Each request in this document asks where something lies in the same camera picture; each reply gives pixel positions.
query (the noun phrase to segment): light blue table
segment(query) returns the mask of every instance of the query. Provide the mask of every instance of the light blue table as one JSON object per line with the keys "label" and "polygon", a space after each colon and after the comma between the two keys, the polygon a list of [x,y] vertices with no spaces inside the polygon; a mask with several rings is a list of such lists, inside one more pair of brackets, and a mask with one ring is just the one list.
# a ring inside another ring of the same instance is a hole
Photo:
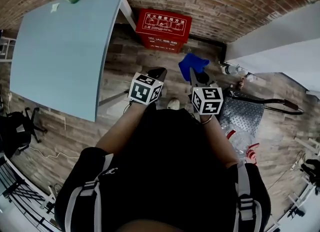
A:
{"label": "light blue table", "polygon": [[[59,3],[56,11],[52,5]],[[57,0],[27,13],[13,53],[10,90],[69,115],[95,121],[109,40],[126,0]]]}

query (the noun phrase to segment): blue towel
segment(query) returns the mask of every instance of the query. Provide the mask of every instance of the blue towel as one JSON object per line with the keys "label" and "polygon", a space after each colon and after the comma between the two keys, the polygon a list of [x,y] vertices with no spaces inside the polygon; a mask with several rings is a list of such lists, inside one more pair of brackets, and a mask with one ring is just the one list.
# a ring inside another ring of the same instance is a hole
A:
{"label": "blue towel", "polygon": [[179,68],[186,81],[190,81],[190,68],[194,68],[197,73],[204,71],[204,67],[209,64],[208,59],[202,59],[193,53],[188,53],[184,59],[179,62]]}

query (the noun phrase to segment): fire extinguisher box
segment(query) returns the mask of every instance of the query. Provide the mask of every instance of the fire extinguisher box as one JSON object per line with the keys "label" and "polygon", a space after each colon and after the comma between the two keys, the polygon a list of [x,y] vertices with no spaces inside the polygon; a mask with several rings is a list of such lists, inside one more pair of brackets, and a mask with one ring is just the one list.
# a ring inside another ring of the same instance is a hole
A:
{"label": "fire extinguisher box", "polygon": [[147,49],[179,53],[188,42],[192,18],[178,13],[142,9],[135,32]]}

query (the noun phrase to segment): metal plate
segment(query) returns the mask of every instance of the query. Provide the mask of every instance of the metal plate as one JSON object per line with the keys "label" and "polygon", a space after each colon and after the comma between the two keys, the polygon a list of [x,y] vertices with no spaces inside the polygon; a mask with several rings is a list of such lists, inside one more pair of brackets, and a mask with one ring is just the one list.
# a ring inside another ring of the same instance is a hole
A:
{"label": "metal plate", "polygon": [[[253,98],[253,96],[246,95],[242,92],[235,92],[235,95]],[[233,124],[250,133],[253,137],[256,137],[263,113],[263,104],[224,97],[219,122],[222,128]]]}

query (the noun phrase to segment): metal rack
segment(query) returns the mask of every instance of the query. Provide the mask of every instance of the metal rack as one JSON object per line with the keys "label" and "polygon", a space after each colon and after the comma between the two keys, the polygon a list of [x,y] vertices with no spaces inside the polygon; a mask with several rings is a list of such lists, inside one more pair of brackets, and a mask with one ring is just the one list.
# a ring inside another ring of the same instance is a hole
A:
{"label": "metal rack", "polygon": [[40,232],[61,231],[55,220],[54,203],[34,191],[6,162],[0,158],[0,183],[5,187],[3,196],[21,211]]}

